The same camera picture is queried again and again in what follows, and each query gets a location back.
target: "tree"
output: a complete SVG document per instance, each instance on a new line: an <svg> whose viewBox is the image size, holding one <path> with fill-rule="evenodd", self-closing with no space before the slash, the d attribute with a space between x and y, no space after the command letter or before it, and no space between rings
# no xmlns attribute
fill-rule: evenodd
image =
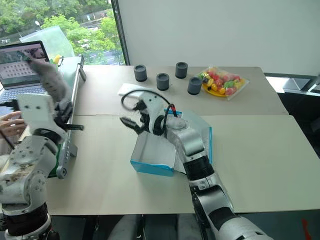
<svg viewBox="0 0 320 240"><path fill-rule="evenodd" d="M80 0L80 4L83 6L81 14L89 14L104 9L112 9L112 5L106 0Z"/></svg>
<svg viewBox="0 0 320 240"><path fill-rule="evenodd" d="M13 34L43 21L49 10L46 0L0 0L0 28Z"/></svg>
<svg viewBox="0 0 320 240"><path fill-rule="evenodd" d="M119 64L124 64L125 59L121 48L121 42L117 30L117 24L112 10L107 11L107 17L103 18L101 21L101 30L104 32L104 35L110 39L114 48L111 49L113 55L116 57L116 60Z"/></svg>
<svg viewBox="0 0 320 240"><path fill-rule="evenodd" d="M66 36L68 31L80 28L80 24L74 17L66 19L64 15L46 17L41 27L45 29L53 26L59 26Z"/></svg>
<svg viewBox="0 0 320 240"><path fill-rule="evenodd" d="M87 63L107 64L104 52L114 49L115 44L108 39L101 29L91 30L81 27L73 17L52 16L44 20L42 28L59 26L69 40L76 55L83 54Z"/></svg>
<svg viewBox="0 0 320 240"><path fill-rule="evenodd" d="M77 13L81 11L82 5L78 0L53 0L51 1L50 8L52 15L65 15L70 17L77 15Z"/></svg>

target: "person's hand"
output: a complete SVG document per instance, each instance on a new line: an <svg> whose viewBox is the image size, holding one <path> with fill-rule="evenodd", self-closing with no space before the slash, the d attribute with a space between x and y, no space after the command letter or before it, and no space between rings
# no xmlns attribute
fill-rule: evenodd
<svg viewBox="0 0 320 240"><path fill-rule="evenodd" d="M25 124L25 120L19 118L20 116L21 111L14 111L0 117L0 130L2 130L3 134L6 137L19 135L23 133L27 125Z"/></svg>

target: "beige table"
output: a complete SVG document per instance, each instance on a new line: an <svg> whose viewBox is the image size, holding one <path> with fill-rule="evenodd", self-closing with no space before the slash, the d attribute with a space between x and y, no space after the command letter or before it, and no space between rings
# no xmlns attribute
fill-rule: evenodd
<svg viewBox="0 0 320 240"><path fill-rule="evenodd" d="M86 83L78 92L76 115L119 115L126 111L121 107L118 90L123 83L153 88L164 95L177 110L193 110L198 115L287 115L277 93L270 86L259 67L223 67L250 80L250 84L231 101L213 97L201 90L193 96L187 92L190 77L205 67L189 67L184 79L175 77L174 67L148 67L145 82L135 80L133 66L86 65ZM156 76L167 73L170 87L166 91L157 89Z"/></svg>
<svg viewBox="0 0 320 240"><path fill-rule="evenodd" d="M236 212L320 208L320 161L292 116L204 116L213 127L213 165ZM49 179L53 215L191 213L187 178L137 173L137 135L115 115L76 116L78 156L67 179Z"/></svg>

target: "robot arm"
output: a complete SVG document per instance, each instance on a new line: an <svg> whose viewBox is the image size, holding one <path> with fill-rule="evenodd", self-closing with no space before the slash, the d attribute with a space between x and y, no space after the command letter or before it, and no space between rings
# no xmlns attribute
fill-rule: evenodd
<svg viewBox="0 0 320 240"><path fill-rule="evenodd" d="M200 134L191 128L188 122L182 118L170 117L165 122L166 118L162 114L163 109L162 102L153 101L149 92L143 93L139 97L137 106L132 109L140 112L143 111L143 115L147 115L141 118L142 127L136 132L139 134L139 132L145 130L155 133L155 129L165 129L166 134L164 137L175 146L180 159L183 161L192 195L194 211L200 223L206 228L210 228L217 240L271 240L272 238L267 236L251 221L234 213L227 191L218 173L215 172L209 163ZM149 127L148 129L144 129L144 119L148 119L148 117ZM136 123L128 118L122 117L120 119L127 127L134 129L132 126ZM161 123L156 124L157 119L162 119Z"/></svg>
<svg viewBox="0 0 320 240"><path fill-rule="evenodd" d="M61 77L54 77L58 74L55 67L35 61L30 65L39 73L50 95L18 96L18 106L31 135L12 150L0 171L5 238L59 239L59 235L51 231L46 182L57 163L58 145L66 139L68 129L79 126L66 124L72 105L65 83Z"/></svg>

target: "laptop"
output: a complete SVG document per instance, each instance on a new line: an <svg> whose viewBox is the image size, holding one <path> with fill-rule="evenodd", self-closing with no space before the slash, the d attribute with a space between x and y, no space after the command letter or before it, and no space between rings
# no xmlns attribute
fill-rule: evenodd
<svg viewBox="0 0 320 240"><path fill-rule="evenodd" d="M31 69L27 60L49 62L42 41L24 42L0 47L0 103L17 99L22 93L43 94L40 76Z"/></svg>

